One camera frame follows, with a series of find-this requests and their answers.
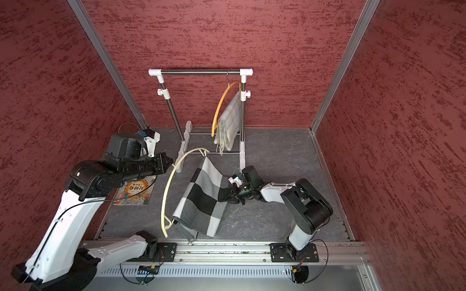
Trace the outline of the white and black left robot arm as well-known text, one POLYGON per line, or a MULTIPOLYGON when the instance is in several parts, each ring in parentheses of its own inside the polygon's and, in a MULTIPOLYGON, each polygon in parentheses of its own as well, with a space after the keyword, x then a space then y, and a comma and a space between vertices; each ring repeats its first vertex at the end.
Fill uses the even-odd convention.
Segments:
POLYGON ((103 157, 77 164, 66 182, 58 210, 34 254, 11 276, 33 291, 82 291, 100 272, 129 259, 158 258, 157 238, 139 231, 102 249, 81 241, 97 210, 124 183, 166 173, 172 158, 155 151, 160 134, 116 133, 103 157))

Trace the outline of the orange wooden hanger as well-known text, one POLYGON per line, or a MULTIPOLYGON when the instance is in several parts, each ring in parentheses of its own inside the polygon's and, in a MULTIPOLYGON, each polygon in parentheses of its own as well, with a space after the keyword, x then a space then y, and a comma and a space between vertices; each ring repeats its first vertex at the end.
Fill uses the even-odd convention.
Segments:
POLYGON ((212 121, 212 126, 211 126, 211 136, 212 137, 215 137, 216 136, 216 129, 217 129, 217 126, 218 126, 218 119, 220 118, 220 116, 222 115, 222 113, 224 112, 224 110, 226 109, 226 107, 222 110, 222 106, 223 106, 223 103, 225 102, 225 99, 228 95, 228 93, 233 89, 235 88, 237 90, 237 92, 241 92, 241 85, 239 82, 232 82, 232 83, 229 83, 227 88, 225 89, 225 91, 223 92, 218 104, 217 104, 217 108, 216 108, 216 111, 215 111, 215 114, 214 114, 214 118, 213 118, 213 121, 212 121))

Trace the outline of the blue cream plaid fringed scarf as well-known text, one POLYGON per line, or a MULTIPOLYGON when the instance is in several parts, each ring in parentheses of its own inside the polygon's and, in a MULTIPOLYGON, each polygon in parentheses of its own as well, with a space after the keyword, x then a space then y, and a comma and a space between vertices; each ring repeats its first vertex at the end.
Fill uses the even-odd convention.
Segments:
POLYGON ((234 140, 239 133, 240 105, 240 92, 237 92, 218 119, 214 144, 217 145, 217 151, 221 155, 232 150, 234 140))

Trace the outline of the black grey white checked scarf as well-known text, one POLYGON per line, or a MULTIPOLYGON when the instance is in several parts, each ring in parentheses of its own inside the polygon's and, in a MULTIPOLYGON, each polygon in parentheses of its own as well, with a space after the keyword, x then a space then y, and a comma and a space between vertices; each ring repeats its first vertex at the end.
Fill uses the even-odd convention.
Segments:
POLYGON ((205 158, 191 178, 172 218, 183 236, 195 241, 198 234, 214 237, 227 203, 219 198, 229 192, 229 182, 205 158))

